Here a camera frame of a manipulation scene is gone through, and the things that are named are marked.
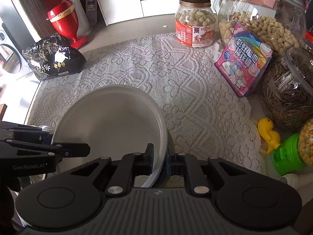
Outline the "white paper bowl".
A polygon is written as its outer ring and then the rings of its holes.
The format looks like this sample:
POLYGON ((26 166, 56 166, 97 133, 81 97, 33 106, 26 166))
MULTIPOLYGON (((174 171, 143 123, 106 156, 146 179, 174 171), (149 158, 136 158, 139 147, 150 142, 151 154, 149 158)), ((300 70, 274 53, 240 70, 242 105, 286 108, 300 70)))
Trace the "white paper bowl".
POLYGON ((152 174, 135 178, 136 187, 152 187, 157 181, 168 148, 168 130, 162 111, 144 91, 127 85, 109 85, 93 90, 69 108, 59 122, 53 143, 87 143, 87 157, 63 158, 56 173, 108 156, 145 152, 154 145, 152 174))

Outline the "white lace tablecloth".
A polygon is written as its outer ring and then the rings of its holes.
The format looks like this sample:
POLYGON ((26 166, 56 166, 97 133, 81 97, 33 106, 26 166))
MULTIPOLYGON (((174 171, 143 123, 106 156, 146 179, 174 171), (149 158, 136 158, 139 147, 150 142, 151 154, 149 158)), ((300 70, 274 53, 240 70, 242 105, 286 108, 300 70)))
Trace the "white lace tablecloth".
POLYGON ((47 125, 55 132, 69 108, 89 92, 127 85, 147 93, 161 109, 168 148, 200 160, 217 156, 264 174, 261 138, 251 121, 251 106, 215 67, 220 54, 218 43, 190 48, 173 33, 86 52, 82 72, 41 83, 28 124, 47 125))

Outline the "washing machine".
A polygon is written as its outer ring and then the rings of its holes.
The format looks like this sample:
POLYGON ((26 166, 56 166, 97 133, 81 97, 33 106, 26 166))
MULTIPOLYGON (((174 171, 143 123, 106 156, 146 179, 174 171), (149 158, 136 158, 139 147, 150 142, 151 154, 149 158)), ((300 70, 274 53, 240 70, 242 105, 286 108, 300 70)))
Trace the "washing machine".
POLYGON ((17 80, 31 72, 1 20, 1 74, 10 80, 17 80))

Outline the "black plum snack bag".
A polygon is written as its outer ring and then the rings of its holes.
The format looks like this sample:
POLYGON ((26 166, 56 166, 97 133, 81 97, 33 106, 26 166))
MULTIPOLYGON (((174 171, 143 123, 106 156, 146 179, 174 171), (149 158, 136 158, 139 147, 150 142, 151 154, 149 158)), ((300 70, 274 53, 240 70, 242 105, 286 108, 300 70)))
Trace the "black plum snack bag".
POLYGON ((86 63, 83 54, 58 33, 22 50, 22 55, 40 81, 80 73, 86 63))

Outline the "yellow rubber duck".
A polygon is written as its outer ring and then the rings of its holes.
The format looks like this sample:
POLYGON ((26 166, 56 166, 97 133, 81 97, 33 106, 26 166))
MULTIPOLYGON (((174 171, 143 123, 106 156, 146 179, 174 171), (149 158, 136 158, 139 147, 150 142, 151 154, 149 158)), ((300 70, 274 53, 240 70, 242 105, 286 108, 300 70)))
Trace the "yellow rubber duck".
POLYGON ((273 121, 267 117, 262 118, 257 124, 258 132, 267 144, 267 148, 264 149, 265 154, 270 154, 281 145, 281 136, 273 128, 273 121))

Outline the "green lid candy jar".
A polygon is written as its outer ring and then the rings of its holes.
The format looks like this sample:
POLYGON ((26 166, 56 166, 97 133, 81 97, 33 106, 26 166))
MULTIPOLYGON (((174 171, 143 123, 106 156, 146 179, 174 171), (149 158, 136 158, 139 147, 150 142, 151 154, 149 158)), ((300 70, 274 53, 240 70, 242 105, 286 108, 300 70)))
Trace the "green lid candy jar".
POLYGON ((272 160, 280 176, 312 167, 312 118, 306 121, 300 133, 283 141, 273 153, 272 160))

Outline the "pink marshmallow bag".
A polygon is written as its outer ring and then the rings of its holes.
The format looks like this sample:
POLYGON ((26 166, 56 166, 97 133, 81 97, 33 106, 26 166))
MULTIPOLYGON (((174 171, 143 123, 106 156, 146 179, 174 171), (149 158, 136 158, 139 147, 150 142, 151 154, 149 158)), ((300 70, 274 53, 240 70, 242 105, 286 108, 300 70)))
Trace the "pink marshmallow bag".
POLYGON ((215 62, 216 68, 237 96, 243 97, 256 87, 272 58, 271 47, 236 23, 230 40, 215 62))

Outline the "sunflower seed jar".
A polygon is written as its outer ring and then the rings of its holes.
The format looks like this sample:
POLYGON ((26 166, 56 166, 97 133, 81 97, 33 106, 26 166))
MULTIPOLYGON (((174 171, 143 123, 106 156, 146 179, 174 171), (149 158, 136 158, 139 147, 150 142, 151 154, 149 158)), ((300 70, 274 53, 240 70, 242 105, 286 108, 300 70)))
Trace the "sunflower seed jar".
POLYGON ((296 129, 312 118, 312 56, 286 47, 264 74, 261 105, 281 129, 296 129))

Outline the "peanut jar red label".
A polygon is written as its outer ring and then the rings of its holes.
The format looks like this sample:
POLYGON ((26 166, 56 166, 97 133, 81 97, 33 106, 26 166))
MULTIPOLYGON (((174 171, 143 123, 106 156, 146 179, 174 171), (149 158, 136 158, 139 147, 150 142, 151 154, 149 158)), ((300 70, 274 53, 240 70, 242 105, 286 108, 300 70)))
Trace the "peanut jar red label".
POLYGON ((215 31, 211 0, 179 0, 175 27, 181 44, 196 48, 210 46, 215 31))

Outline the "large clear peanut jar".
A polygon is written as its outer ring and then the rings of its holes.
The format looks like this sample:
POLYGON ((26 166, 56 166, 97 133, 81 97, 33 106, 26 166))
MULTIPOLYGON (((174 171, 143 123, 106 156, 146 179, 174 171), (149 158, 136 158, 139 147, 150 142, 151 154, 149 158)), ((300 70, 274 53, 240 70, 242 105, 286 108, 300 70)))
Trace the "large clear peanut jar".
POLYGON ((305 35, 302 0, 220 0, 219 8, 219 31, 223 43, 230 40, 236 23, 261 38, 275 54, 288 46, 298 48, 305 35))

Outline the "red pedestal trash bin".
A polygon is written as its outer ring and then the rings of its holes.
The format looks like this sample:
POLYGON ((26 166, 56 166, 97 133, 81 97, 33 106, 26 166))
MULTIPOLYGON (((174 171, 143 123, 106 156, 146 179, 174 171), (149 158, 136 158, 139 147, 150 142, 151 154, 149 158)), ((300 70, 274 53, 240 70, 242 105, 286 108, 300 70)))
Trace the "red pedestal trash bin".
POLYGON ((72 40, 70 46, 79 49, 87 42, 87 36, 77 37, 78 16, 71 0, 44 0, 47 21, 63 37, 72 40))

